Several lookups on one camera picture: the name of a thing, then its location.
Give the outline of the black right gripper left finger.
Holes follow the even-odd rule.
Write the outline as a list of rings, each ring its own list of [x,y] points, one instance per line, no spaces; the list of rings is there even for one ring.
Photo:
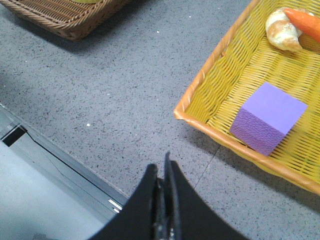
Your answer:
[[[92,240],[150,240],[158,169],[149,164],[134,193],[120,213],[95,233]]]

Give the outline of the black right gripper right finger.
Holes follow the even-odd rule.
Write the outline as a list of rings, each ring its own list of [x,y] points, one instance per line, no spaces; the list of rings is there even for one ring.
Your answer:
[[[164,196],[170,240],[246,240],[202,200],[178,163],[164,159]]]

